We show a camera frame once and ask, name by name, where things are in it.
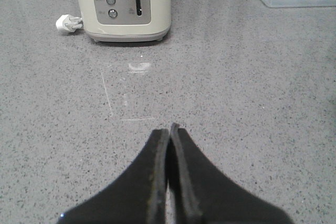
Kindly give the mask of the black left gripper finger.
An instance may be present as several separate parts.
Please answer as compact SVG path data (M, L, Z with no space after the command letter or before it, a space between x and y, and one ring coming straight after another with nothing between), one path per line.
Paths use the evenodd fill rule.
M167 129L153 130L131 165L108 187L64 212L59 223L165 223Z

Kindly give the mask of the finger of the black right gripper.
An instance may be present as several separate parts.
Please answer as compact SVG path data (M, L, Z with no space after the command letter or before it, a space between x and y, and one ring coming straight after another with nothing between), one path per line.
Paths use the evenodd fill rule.
M282 209L224 175L176 123L170 131L167 175L176 223L292 223Z

